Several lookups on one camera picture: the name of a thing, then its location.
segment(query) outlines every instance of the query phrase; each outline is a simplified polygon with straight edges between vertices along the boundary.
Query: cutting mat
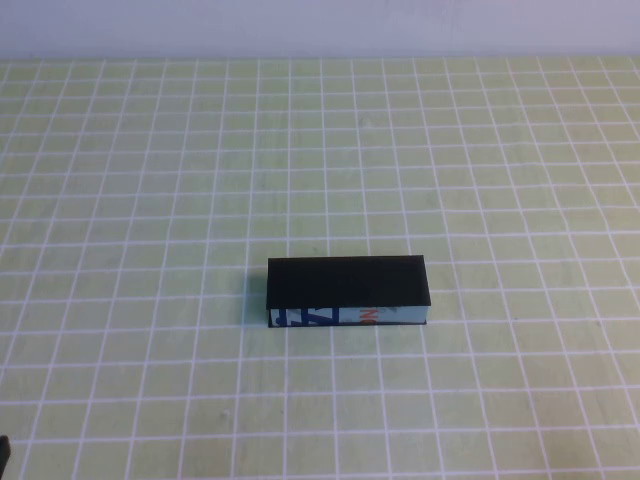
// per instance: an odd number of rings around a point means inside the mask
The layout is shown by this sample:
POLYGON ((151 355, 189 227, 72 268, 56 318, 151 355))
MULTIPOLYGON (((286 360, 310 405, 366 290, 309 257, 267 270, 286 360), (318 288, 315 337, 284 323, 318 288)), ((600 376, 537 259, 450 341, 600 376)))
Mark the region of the cutting mat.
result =
POLYGON ((640 478, 640 59, 0 64, 6 477, 640 478), (266 328, 423 254, 425 328, 266 328))

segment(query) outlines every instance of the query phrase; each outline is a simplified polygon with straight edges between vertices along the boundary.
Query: white background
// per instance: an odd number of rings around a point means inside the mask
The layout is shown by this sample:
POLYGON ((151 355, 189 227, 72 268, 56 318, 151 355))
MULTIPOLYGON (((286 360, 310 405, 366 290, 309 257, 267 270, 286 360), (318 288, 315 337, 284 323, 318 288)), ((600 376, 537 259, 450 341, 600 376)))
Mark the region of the white background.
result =
POLYGON ((637 0, 0 0, 0 57, 640 52, 637 0))

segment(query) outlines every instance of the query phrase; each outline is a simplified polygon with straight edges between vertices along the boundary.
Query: white grid line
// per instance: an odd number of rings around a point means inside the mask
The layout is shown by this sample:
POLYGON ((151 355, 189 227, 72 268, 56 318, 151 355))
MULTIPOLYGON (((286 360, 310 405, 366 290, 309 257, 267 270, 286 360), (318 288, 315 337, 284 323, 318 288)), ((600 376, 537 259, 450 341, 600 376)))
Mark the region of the white grid line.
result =
MULTIPOLYGON (((162 77, 160 79, 160 81, 162 82, 164 80, 164 76, 165 73, 167 71, 167 60, 165 60, 164 66, 162 67, 162 77)), ((151 123, 151 131, 153 131, 153 126, 155 124, 155 119, 157 118, 158 115, 158 107, 160 106, 160 97, 158 97, 156 99, 156 108, 155 108, 155 112, 153 115, 153 120, 151 123)), ((151 133, 149 133, 149 138, 147 141, 147 151, 144 155, 144 161, 143 161, 143 169, 144 169, 144 165, 146 165, 147 159, 149 158, 149 148, 151 146, 151 133)), ((138 183, 138 191, 140 191, 140 189, 142 188, 142 178, 140 178, 140 181, 138 183)), ((165 266, 166 262, 167 262, 167 252, 169 250, 169 245, 165 245, 164 248, 164 255, 162 258, 162 265, 165 266)), ((154 335, 154 327, 156 324, 156 319, 158 318, 158 304, 160 303, 158 301, 158 297, 160 296, 160 289, 162 288, 162 279, 163 279, 163 275, 164 272, 160 272, 160 280, 158 283, 158 291, 156 292, 156 299, 155 299, 155 306, 153 309, 153 316, 152 316, 152 323, 151 323, 151 331, 149 332, 149 338, 147 339, 147 349, 146 349, 146 353, 145 353, 145 362, 144 365, 142 367, 142 379, 140 381, 140 387, 138 389, 138 399, 136 401, 136 410, 135 413, 133 415, 133 433, 131 434, 131 440, 129 441, 129 452, 127 455, 127 465, 125 467, 125 478, 129 478, 131 476, 131 464, 133 461, 133 449, 135 447, 135 442, 134 442, 134 438, 136 437, 136 432, 138 431, 138 418, 139 418, 139 414, 140 414, 140 405, 142 404, 142 396, 143 396, 143 392, 144 392, 144 384, 145 384, 145 378, 146 378, 146 373, 147 373, 147 366, 149 364, 149 360, 150 360, 150 356, 151 356, 151 347, 153 345, 153 335, 154 335)))
MULTIPOLYGON (((133 81, 133 72, 135 71, 135 66, 136 66, 136 62, 134 62, 133 66, 131 68, 131 77, 129 78, 129 85, 127 87, 127 93, 129 92, 129 90, 131 88, 131 83, 133 81)), ((120 111, 120 116, 118 118, 118 128, 120 127, 121 122, 122 122, 122 112, 123 112, 123 110, 120 111)), ((112 149, 113 149, 114 143, 115 143, 115 140, 111 144, 111 148, 112 149)), ((102 182, 100 184, 100 193, 102 193, 104 191, 105 182, 106 182, 106 174, 103 175, 103 177, 102 177, 102 182)), ((94 211, 93 211, 93 215, 91 217, 91 220, 89 221, 89 227, 87 228, 87 233, 91 231, 91 225, 93 224, 93 221, 94 221, 94 218, 95 218, 96 209, 97 209, 97 203, 96 203, 96 206, 94 207, 94 211)), ((119 262, 120 269, 122 268, 123 264, 124 264, 124 254, 122 255, 122 259, 119 262)), ((96 365, 96 369, 95 369, 95 372, 93 374, 93 380, 91 382, 91 391, 89 392, 89 401, 87 403, 87 411, 85 413, 85 417, 84 417, 84 420, 83 420, 83 423, 82 423, 82 433, 80 434, 80 443, 78 445, 78 451, 76 453, 76 459, 75 459, 75 462, 74 462, 73 473, 72 473, 72 478, 74 478, 74 479, 78 475, 78 468, 80 466, 80 458, 81 458, 81 455, 82 455, 82 448, 83 448, 83 443, 84 443, 83 439, 85 438, 85 436, 87 434, 87 427, 89 425, 89 417, 91 415, 91 407, 92 407, 93 400, 95 398, 95 391, 96 391, 96 387, 97 387, 97 384, 98 384, 98 372, 100 370, 100 363, 102 362, 103 357, 104 357, 104 349, 105 349, 105 346, 107 344, 107 336, 108 336, 108 333, 110 331, 109 329, 110 329, 110 326, 111 326, 111 318, 112 318, 112 313, 113 313, 113 306, 115 305, 115 298, 116 298, 116 294, 117 294, 117 291, 118 291, 118 285, 120 283, 119 282, 120 277, 121 277, 121 274, 120 274, 120 272, 118 272, 118 276, 116 277, 116 283, 114 284, 114 287, 113 287, 113 296, 112 296, 112 299, 111 299, 111 304, 109 305, 109 313, 107 314, 107 323, 106 323, 105 328, 104 328, 104 330, 102 332, 102 341, 100 343, 100 353, 98 354, 98 364, 96 365)), ((68 302, 67 306, 65 307, 65 311, 66 311, 65 317, 66 317, 66 315, 69 314, 70 303, 71 302, 68 302)))
MULTIPOLYGON (((449 74, 449 70, 448 70, 446 64, 445 64, 445 73, 447 75, 447 81, 449 82, 449 88, 452 88, 452 86, 451 86, 451 76, 449 74)), ((458 113, 458 107, 456 105, 455 98, 453 99, 453 111, 455 112, 456 117, 458 118, 458 123, 459 123, 460 115, 458 113)), ((460 134, 463 135, 462 127, 460 127, 460 134)), ((471 164, 471 157, 469 156, 469 150, 467 149, 466 145, 464 147, 464 152, 465 152, 465 156, 467 157, 467 163, 469 164, 469 167, 471 167, 471 165, 472 165, 471 164)), ((476 180, 475 180, 475 177, 473 176, 473 173, 471 174, 471 183, 472 183, 472 185, 474 187, 474 190, 475 190, 476 200, 477 200, 478 204, 480 204, 480 194, 478 193, 478 190, 475 188, 476 180)), ((481 210, 482 224, 483 224, 483 227, 484 227, 484 231, 485 231, 485 233, 489 233, 489 228, 487 227, 487 220, 484 217, 483 213, 484 212, 482 212, 482 210, 481 210)), ((492 259, 495 259, 495 254, 493 253, 493 247, 491 246, 490 242, 489 242, 489 251, 491 252, 492 259)), ((456 285, 459 288, 460 285, 458 283, 457 275, 456 275, 455 279, 456 279, 456 285)), ((500 285, 500 287, 502 286, 502 283, 501 283, 499 277, 498 277, 498 284, 500 285)), ((506 299, 505 299, 505 296, 504 296, 504 292, 502 293, 502 301, 504 302, 505 307, 506 307, 507 302, 506 302, 506 299)), ((464 330, 465 330, 465 333, 466 333, 466 336, 467 336, 467 343, 469 345, 469 348, 471 349, 472 348, 472 343, 471 343, 471 334, 469 333, 468 320, 465 318, 463 323, 464 323, 464 330)), ((475 357, 473 357, 473 356, 471 357, 471 366, 473 367, 473 375, 475 377, 476 385, 479 386, 480 385, 480 376, 478 375, 478 367, 476 366, 475 357)), ((488 427, 489 426, 489 418, 487 417, 487 410, 486 410, 486 407, 485 407, 485 404, 484 404, 484 398, 482 396, 480 396, 480 409, 482 410, 482 419, 484 421, 484 424, 485 424, 486 427, 488 427)), ((489 435, 488 432, 487 432, 487 443, 489 445, 489 454, 491 455, 491 463, 493 464, 493 471, 494 471, 496 480, 498 480, 498 475, 499 475, 499 473, 498 473, 498 471, 499 471, 498 470, 498 462, 496 461, 496 455, 495 455, 495 453, 493 451, 494 447, 493 447, 493 442, 491 440, 491 435, 489 435)))
MULTIPOLYGON (((494 122, 494 125, 495 125, 495 120, 493 118, 493 113, 490 112, 490 115, 491 115, 491 120, 494 122)), ((501 153, 502 153, 502 157, 504 159, 505 167, 506 167, 506 170, 507 170, 507 175, 509 176, 509 182, 511 183, 511 185, 514 185, 513 177, 511 175, 511 170, 509 169, 509 165, 507 163, 507 156, 505 155, 503 148, 501 148, 500 150, 501 150, 501 153)), ((521 205, 520 199, 518 198, 517 195, 516 195, 516 204, 518 206, 518 210, 520 211, 520 215, 521 215, 521 217, 523 219, 523 223, 524 223, 525 230, 526 230, 526 233, 527 233, 527 239, 528 239, 528 242, 529 242, 529 248, 531 248, 531 251, 534 254, 533 263, 535 263, 535 265, 536 265, 536 267, 538 269, 538 275, 540 275, 540 278, 541 278, 542 282, 544 282, 544 276, 543 276, 542 270, 540 269, 540 264, 538 263, 538 258, 535 257, 535 255, 536 255, 535 246, 533 245, 533 243, 531 241, 531 236, 529 235, 529 228, 527 227, 527 223, 525 221, 524 213, 523 213, 523 210, 522 210, 522 205, 521 205)), ((493 247, 491 247, 491 257, 492 257, 493 262, 497 265, 496 255, 495 255, 495 252, 493 250, 493 247)), ((502 282, 502 278, 500 277, 500 274, 498 274, 498 279, 499 279, 498 281, 499 281, 499 285, 500 285, 500 291, 502 293, 502 302, 504 304, 505 311, 509 311, 509 307, 508 307, 506 296, 505 296, 505 287, 504 287, 504 284, 502 282)), ((543 283, 543 285, 544 285, 544 290, 545 290, 545 298, 547 299, 547 302, 549 303, 549 305, 551 305, 551 299, 549 298, 549 292, 548 292, 548 290, 546 288, 546 284, 543 283)), ((511 320, 509 321, 509 331, 511 332, 511 338, 513 339, 514 348, 515 348, 516 354, 518 356, 518 363, 520 365, 520 371, 522 372, 522 378, 524 380, 524 386, 525 386, 526 391, 527 391, 527 398, 529 400, 529 405, 530 405, 530 408, 531 408, 531 412, 533 414, 533 421, 534 421, 534 424, 535 424, 535 427, 536 427, 536 433, 537 433, 537 437, 538 437, 538 444, 540 445, 540 451, 542 452, 542 458, 544 459, 544 464, 545 464, 545 467, 547 468, 547 477, 549 478, 549 480, 552 480, 551 467, 549 465, 549 458, 548 458, 547 451, 546 451, 546 448, 545 448, 545 445, 544 445, 544 441, 542 439, 542 433, 540 431, 540 422, 538 420, 538 413, 536 412, 536 409, 535 409, 535 404, 534 404, 534 400, 533 400, 533 394, 531 393, 529 380, 527 378, 527 372, 526 372, 526 370, 524 368, 524 362, 522 361, 522 352, 520 351, 520 346, 518 345, 518 338, 517 338, 516 332, 515 332, 515 330, 513 328, 513 322, 511 320)))
MULTIPOLYGON (((507 66, 509 68, 509 71, 511 71, 511 67, 510 67, 508 61, 507 61, 507 66)), ((516 93, 518 95, 518 98, 522 101, 522 99, 520 97, 520 92, 516 91, 516 93)), ((577 155, 577 152, 575 151, 575 147, 573 146, 573 144, 571 144, 571 145, 572 145, 572 149, 574 150, 574 153, 576 153, 576 155, 577 155)), ((545 174, 547 175, 547 178, 549 179, 549 182, 551 183, 551 177, 550 177, 550 175, 549 175, 549 173, 548 173, 548 171, 546 169, 546 166, 543 166, 543 168, 544 168, 545 174)), ((554 201, 555 201, 556 205, 558 205, 560 202, 558 201, 558 198, 557 198, 555 192, 552 192, 552 194, 553 194, 553 198, 554 198, 554 201)), ((564 216, 564 214, 562 215, 562 219, 563 219, 565 225, 568 226, 568 222, 567 222, 567 219, 564 216)), ((573 245, 573 240, 571 239, 571 237, 569 237, 569 241, 571 242, 574 254, 577 255, 577 249, 575 248, 575 245, 573 245)), ((584 274, 584 270, 582 270, 582 276, 586 279, 586 275, 584 274)), ((595 307, 596 303, 595 303, 595 301, 593 299, 593 295, 591 294, 591 291, 589 291, 589 296, 590 296, 592 304, 595 307)), ((549 302, 549 308, 553 309, 553 304, 551 302, 549 302)), ((555 319, 555 313, 553 315, 553 318, 554 318, 554 323, 555 323, 555 327, 556 327, 556 332, 557 332, 557 334, 559 336, 559 339, 560 339, 560 344, 562 345, 562 349, 566 351, 564 338, 562 337, 562 332, 561 332, 560 327, 558 326, 558 323, 557 323, 557 321, 555 319)), ((569 357, 566 355, 566 353, 565 353, 565 360, 566 360, 567 367, 569 369, 569 374, 571 375, 571 381, 573 382, 574 386, 577 386, 578 382, 576 380, 575 372, 574 372, 573 366, 571 365, 571 361, 569 360, 569 357)), ((580 395, 578 395, 578 404, 580 406, 580 412, 582 414, 582 418, 584 419, 585 424, 589 427, 589 417, 587 415, 587 411, 586 411, 586 409, 584 407, 584 402, 582 401, 582 397, 580 395)), ((595 459, 596 459, 596 463, 598 465, 598 468, 600 469, 600 477, 602 478, 602 480, 605 480, 604 471, 602 470, 602 461, 600 459, 600 453, 598 452, 598 449, 596 448, 596 444, 595 444, 595 440, 593 438, 593 433, 591 432, 591 428, 587 428, 587 433, 589 435, 589 442, 591 444, 591 448, 593 449, 593 453, 594 453, 594 456, 595 456, 595 459)))
MULTIPOLYGON (((260 60, 258 60, 258 76, 256 81, 256 94, 260 93, 260 60)), ((256 102, 256 111, 253 128, 255 129, 258 126, 258 102, 256 102)), ((253 137, 253 150, 251 152, 251 168, 253 168, 256 164, 256 140, 257 135, 253 137)), ((253 185, 254 185, 254 176, 251 176, 251 184, 249 186, 249 214, 247 215, 247 239, 251 237, 251 211, 253 204, 253 185)), ((245 246, 245 278, 244 278, 244 294, 242 301, 242 327, 244 327, 247 323, 247 316, 249 311, 249 297, 247 293, 249 292, 249 245, 245 246)), ((244 347, 244 328, 240 329, 240 346, 238 348, 238 378, 236 379, 236 400, 235 404, 235 413, 233 415, 233 440, 231 444, 231 467, 230 467, 230 476, 231 478, 236 477, 236 470, 238 466, 236 465, 236 458, 238 457, 238 413, 240 411, 240 399, 239 395, 242 391, 242 362, 244 360, 243 355, 243 347, 244 347)))

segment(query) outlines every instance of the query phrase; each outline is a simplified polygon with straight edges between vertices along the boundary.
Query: box side label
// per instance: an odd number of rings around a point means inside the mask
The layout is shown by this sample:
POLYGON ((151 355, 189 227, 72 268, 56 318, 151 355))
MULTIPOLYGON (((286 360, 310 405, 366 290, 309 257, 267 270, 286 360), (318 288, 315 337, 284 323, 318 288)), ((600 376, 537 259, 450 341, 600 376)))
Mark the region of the box side label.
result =
POLYGON ((363 308, 288 308, 272 309, 274 327, 307 325, 360 325, 377 323, 424 323, 427 306, 363 308))

